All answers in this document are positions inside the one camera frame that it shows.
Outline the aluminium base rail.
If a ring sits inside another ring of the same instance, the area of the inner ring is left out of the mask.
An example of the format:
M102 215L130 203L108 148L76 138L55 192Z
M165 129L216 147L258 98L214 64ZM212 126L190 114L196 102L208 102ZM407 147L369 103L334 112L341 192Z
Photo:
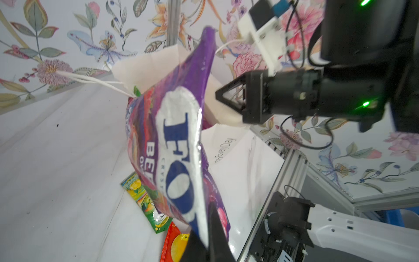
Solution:
M307 221L311 206L301 194L308 162L298 151L285 156L239 262L302 262L311 245Z

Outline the red yellow snack packet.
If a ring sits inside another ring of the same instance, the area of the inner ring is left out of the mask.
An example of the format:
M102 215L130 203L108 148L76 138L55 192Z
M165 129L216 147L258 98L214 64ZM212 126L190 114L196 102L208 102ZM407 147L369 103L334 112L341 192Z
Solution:
M190 234L181 233L171 222L163 244L160 262L180 262L187 247Z

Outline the green Fox's candy bag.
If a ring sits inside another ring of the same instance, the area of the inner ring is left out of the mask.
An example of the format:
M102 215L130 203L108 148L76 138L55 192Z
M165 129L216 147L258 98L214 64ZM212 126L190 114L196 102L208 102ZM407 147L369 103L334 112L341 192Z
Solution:
M169 228L172 218L157 211L152 199L149 197L145 186L140 181L136 172L131 173L124 181L122 181L121 186L137 203L139 208L141 208L144 216L156 234L162 233Z

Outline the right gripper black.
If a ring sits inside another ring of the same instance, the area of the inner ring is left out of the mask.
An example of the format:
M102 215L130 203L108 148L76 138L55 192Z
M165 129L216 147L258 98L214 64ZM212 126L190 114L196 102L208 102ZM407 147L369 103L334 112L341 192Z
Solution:
M273 115L308 116L378 122L384 113L387 78L379 67L299 69L268 76L250 71L216 91L216 100L242 115L242 121L262 124Z

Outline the magenta Fox's candy bag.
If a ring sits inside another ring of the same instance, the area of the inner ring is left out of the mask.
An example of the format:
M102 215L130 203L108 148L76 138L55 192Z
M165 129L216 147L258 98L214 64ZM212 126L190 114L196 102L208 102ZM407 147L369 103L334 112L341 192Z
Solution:
M206 27L196 49L127 106L128 156L155 208L191 226L209 245L208 212L215 203L225 234L227 212L209 173L201 142L205 91L216 52Z

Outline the right aluminium frame post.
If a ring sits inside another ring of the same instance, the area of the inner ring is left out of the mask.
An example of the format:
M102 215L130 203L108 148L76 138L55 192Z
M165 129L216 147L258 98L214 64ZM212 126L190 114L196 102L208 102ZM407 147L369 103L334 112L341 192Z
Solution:
M180 32L180 19L181 19L181 0L167 1L167 36L166 46L170 47L176 45Z

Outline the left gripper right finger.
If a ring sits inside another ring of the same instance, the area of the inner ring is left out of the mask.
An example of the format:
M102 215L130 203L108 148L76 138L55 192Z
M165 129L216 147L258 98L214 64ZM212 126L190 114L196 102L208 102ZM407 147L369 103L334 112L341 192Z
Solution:
M208 214L208 261L235 262L235 259L230 251L228 240L225 236L224 228L219 218L215 203L210 203Z

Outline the green Lays chips bag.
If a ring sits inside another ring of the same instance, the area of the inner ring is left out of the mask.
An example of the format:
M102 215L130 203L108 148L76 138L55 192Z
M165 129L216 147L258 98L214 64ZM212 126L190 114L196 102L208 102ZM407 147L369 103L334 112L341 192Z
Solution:
M134 94L135 94L137 97L140 97L140 96L141 96L141 92L140 92L140 90L137 88L137 86L134 86L134 90L133 90L133 92L134 92Z

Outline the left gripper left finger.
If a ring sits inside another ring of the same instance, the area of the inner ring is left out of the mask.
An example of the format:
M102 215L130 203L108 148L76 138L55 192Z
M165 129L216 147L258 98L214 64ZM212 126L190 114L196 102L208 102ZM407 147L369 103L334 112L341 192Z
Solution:
M180 262L208 262L208 250L194 231L191 231Z

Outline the white paper bag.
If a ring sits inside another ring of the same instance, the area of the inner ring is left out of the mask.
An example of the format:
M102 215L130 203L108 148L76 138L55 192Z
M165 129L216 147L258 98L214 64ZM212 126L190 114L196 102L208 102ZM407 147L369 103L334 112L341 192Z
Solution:
M116 62L129 97L128 156L159 216L192 229L184 261L234 262L284 161L246 127L204 131L216 46L177 45Z

